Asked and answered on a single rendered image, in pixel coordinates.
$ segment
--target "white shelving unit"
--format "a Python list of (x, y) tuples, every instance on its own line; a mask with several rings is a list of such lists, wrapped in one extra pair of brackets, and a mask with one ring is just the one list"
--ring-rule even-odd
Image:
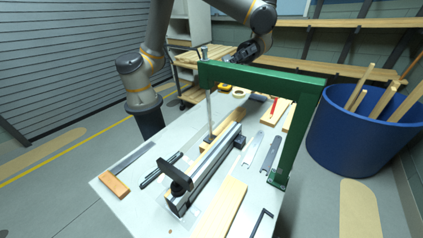
[[(175, 0), (166, 34), (166, 42), (171, 45), (200, 47), (212, 41), (210, 6), (199, 0)], [(186, 50), (168, 47), (169, 55)], [(198, 71), (177, 67), (179, 79), (184, 83), (198, 84)]]

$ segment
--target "green metal frame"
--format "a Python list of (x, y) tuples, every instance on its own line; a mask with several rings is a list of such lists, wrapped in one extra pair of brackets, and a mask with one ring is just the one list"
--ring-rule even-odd
[(267, 180), (267, 183), (285, 191), (289, 172), (326, 79), (215, 60), (198, 61), (197, 66), (202, 89), (211, 89), (214, 81), (218, 81), (297, 102), (279, 164), (275, 172), (270, 172)]

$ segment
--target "red marker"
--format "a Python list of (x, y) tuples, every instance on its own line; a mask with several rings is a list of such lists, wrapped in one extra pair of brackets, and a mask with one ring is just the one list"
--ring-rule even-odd
[(273, 101), (272, 110), (270, 110), (270, 118), (272, 118), (273, 113), (275, 112), (276, 103), (277, 103), (277, 98), (275, 98), (275, 100)]

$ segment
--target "roll of masking tape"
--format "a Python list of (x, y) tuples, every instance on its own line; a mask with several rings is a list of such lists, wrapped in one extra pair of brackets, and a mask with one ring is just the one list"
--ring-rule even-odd
[(245, 97), (245, 91), (242, 90), (242, 89), (233, 90), (232, 96), (234, 98), (243, 98), (243, 97)]

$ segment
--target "blue barrel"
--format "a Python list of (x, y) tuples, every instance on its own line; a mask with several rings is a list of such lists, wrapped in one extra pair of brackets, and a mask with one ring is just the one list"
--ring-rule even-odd
[(423, 129), (423, 104), (417, 102), (398, 123), (386, 122), (406, 96), (395, 93), (377, 120), (368, 116), (385, 89), (367, 90), (355, 113), (343, 107), (355, 84), (330, 85), (323, 90), (306, 138), (311, 157), (324, 168), (349, 178), (376, 174)]

